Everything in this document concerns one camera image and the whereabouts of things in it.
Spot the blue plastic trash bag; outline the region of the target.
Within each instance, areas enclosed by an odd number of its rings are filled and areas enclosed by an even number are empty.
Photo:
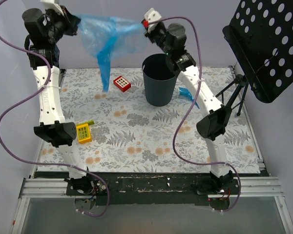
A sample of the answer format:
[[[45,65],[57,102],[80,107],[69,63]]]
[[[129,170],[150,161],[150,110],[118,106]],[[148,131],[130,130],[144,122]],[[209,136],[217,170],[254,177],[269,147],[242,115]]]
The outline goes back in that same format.
[[[103,91],[109,90],[111,61],[140,52],[147,44],[145,28],[131,19],[87,14],[80,18],[78,29],[85,50],[97,60]]]

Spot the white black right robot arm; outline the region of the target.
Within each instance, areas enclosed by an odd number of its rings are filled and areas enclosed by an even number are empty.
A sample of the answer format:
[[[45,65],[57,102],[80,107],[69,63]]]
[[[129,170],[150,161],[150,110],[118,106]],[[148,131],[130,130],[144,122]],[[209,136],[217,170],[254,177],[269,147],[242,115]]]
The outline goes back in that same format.
[[[190,91],[193,104],[201,110],[202,119],[197,123],[197,131],[205,140],[210,162],[209,176],[201,183],[204,189],[212,189],[217,194],[224,193],[233,181],[233,169],[227,162],[224,146],[225,127],[231,115],[230,107],[217,99],[202,79],[202,65],[196,63],[185,49],[184,26],[172,23],[165,27],[160,19],[142,21],[145,36],[164,53],[168,70]]]

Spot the dark grey trash bin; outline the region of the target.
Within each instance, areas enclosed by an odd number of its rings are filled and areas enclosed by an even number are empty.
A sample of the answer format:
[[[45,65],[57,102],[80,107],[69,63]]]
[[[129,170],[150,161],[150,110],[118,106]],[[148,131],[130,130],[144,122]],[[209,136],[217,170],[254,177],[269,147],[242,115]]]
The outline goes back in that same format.
[[[149,104],[162,107],[170,103],[177,77],[166,64],[165,54],[154,54],[142,63],[145,97]]]

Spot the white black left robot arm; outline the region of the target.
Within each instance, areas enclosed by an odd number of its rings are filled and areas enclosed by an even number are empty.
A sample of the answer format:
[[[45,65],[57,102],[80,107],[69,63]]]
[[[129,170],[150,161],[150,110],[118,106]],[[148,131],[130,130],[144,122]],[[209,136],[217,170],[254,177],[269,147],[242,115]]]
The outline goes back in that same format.
[[[34,133],[39,138],[52,144],[68,165],[69,176],[80,179],[86,175],[86,165],[77,153],[76,125],[72,119],[66,119],[60,102],[59,68],[60,51],[57,42],[64,36],[75,36],[80,19],[61,7],[63,13],[53,9],[42,12],[30,8],[22,14],[24,26],[29,33],[24,47],[28,50],[30,67],[40,91],[39,125]]]

